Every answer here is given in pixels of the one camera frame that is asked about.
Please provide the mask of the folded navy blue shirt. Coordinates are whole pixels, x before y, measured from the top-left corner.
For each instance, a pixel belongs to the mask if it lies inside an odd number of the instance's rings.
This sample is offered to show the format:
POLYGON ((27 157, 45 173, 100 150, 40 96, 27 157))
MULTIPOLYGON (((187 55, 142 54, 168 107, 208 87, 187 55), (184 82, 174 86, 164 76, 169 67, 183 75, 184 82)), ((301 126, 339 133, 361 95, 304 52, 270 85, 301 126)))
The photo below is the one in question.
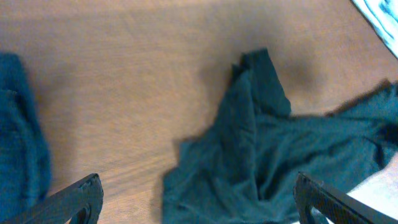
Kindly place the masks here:
POLYGON ((41 202, 50 188, 48 145, 16 54, 1 54, 1 220, 41 202))

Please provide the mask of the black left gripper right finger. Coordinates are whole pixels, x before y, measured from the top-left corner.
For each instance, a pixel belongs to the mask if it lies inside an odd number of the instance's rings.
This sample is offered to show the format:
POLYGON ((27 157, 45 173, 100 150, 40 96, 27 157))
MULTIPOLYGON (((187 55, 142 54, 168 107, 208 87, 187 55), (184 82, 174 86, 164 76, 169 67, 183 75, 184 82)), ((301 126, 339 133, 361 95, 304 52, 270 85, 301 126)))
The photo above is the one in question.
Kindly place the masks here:
POLYGON ((397 224, 396 219, 302 172, 297 176, 293 195, 300 223, 318 223, 312 213, 316 209, 333 223, 397 224))

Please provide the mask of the dark green shirt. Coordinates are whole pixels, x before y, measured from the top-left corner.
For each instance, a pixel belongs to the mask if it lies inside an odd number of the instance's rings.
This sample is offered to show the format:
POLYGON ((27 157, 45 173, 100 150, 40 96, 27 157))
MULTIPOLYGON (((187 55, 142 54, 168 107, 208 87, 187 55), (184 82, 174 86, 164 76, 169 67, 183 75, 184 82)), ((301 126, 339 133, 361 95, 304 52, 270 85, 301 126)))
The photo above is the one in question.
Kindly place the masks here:
POLYGON ((244 54, 213 125, 181 143, 162 222, 293 223, 300 172, 349 192, 397 152, 397 85, 330 116, 291 114, 266 49, 244 54))

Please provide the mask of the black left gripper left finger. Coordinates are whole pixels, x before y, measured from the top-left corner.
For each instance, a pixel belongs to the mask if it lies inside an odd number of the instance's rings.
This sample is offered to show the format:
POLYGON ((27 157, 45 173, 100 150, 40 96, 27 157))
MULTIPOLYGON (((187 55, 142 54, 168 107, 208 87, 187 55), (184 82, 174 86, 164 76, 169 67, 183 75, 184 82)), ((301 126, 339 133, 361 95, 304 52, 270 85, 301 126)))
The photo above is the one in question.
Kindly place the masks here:
POLYGON ((96 224, 103 206, 98 174, 90 174, 2 224, 96 224))

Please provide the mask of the light blue shirt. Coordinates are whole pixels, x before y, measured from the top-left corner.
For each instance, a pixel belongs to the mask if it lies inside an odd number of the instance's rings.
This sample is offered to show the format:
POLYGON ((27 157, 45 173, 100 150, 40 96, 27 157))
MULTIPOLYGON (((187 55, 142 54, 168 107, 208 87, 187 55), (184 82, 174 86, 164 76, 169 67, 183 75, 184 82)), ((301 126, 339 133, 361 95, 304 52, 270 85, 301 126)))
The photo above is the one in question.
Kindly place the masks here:
POLYGON ((397 57, 397 0, 352 0, 352 3, 397 57))

